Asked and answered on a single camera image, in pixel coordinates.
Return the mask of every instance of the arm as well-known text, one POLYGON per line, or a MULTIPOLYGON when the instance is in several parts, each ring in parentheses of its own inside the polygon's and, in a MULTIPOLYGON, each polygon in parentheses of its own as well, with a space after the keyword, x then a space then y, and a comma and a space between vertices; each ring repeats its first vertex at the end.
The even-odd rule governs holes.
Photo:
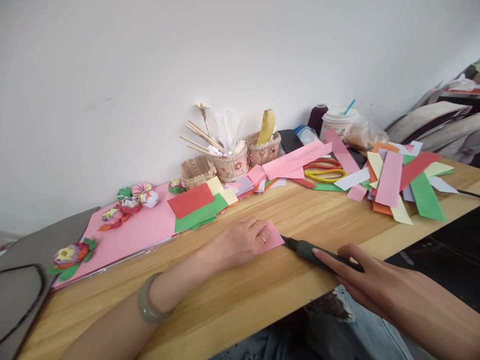
MULTIPOLYGON (((158 276, 149 289, 150 304, 158 313, 174 309, 193 289, 224 270, 252 261, 271 236, 265 220, 236 222, 208 245, 158 276)), ((157 329, 139 311, 134 292, 93 323, 61 359, 134 359, 157 329)))
POLYGON ((417 271, 380 261, 360 247, 338 249, 365 269, 357 272, 323 251, 317 258, 332 268, 357 303, 384 318, 436 359, 480 359, 480 314, 417 271))

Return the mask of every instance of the white wall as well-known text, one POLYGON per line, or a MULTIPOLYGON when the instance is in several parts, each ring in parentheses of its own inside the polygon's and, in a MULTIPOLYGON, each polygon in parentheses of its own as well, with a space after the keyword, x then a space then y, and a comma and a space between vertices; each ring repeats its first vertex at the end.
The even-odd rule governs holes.
POLYGON ((316 103, 381 126, 480 57, 478 0, 2 0, 0 230, 28 234, 179 175, 193 104, 244 135, 316 103))

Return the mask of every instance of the utility knife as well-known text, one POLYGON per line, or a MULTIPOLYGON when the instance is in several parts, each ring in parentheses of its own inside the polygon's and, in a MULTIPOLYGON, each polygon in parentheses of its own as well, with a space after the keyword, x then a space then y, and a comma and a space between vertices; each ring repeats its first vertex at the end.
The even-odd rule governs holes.
POLYGON ((328 270, 329 272, 331 272, 332 274, 335 274, 335 271, 333 271, 330 267, 328 267, 323 261, 320 261, 315 255, 314 253, 312 252, 312 249, 315 248, 315 249, 319 249, 325 253, 327 253, 328 255, 330 255, 331 257, 335 258, 336 260, 338 260, 339 262, 341 263, 344 263, 345 265, 351 267, 352 269, 358 271, 358 272, 361 272, 363 273, 364 272, 364 268, 363 266, 361 266, 360 264, 357 264, 355 262, 352 262, 350 260, 347 260, 346 258, 344 257, 341 257, 341 256, 338 256, 337 254, 334 254, 333 252, 330 252, 330 251, 327 251, 325 249, 322 249, 321 247, 318 247, 318 246, 315 246, 311 243, 309 243, 308 241, 304 241, 304 240, 295 240, 291 237, 286 237, 286 236, 283 236, 281 235, 281 238, 283 239, 284 241, 284 244, 287 248, 290 248, 292 249, 293 251, 295 251, 301 258, 304 258, 305 260, 308 260, 309 262, 311 262, 312 264, 315 264, 319 267, 321 267, 322 269, 325 269, 325 270, 328 270))

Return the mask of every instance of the knife handle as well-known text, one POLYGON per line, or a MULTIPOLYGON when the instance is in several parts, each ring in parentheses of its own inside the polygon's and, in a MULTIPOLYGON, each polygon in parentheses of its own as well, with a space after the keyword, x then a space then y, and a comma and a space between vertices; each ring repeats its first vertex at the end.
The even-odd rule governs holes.
POLYGON ((351 267, 353 270, 356 270, 358 272, 363 273, 364 268, 360 264, 357 264, 355 262, 349 261, 344 257, 338 256, 337 254, 334 254, 333 252, 327 251, 325 249, 322 249, 321 247, 315 246, 308 241, 305 240, 298 240, 295 244, 296 252, 297 254, 301 257, 304 258, 305 260, 308 260, 309 262, 321 267, 322 269, 328 270, 334 275, 337 275, 335 271, 333 271, 330 267, 328 267, 323 261, 320 261, 312 252, 312 248, 319 249, 323 251, 324 253, 327 253, 331 257, 335 258, 341 263, 344 263, 345 265, 351 267))

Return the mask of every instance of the yellow scissors handle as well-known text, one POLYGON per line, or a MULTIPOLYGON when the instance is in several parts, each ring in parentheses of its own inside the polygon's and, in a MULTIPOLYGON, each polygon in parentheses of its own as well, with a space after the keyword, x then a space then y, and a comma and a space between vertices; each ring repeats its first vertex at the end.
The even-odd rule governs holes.
POLYGON ((330 169, 330 170, 323 170, 323 171, 305 170, 304 173, 305 173, 306 177, 308 177, 310 179, 313 179, 313 180, 316 180, 316 181, 319 181, 321 183, 335 183, 338 180, 343 179, 344 177, 346 177, 348 175, 347 172, 343 169, 330 169), (324 175, 324 174, 332 174, 332 173, 338 173, 341 176, 340 177, 334 177, 334 178, 323 178, 323 177, 315 176, 315 175, 324 175))

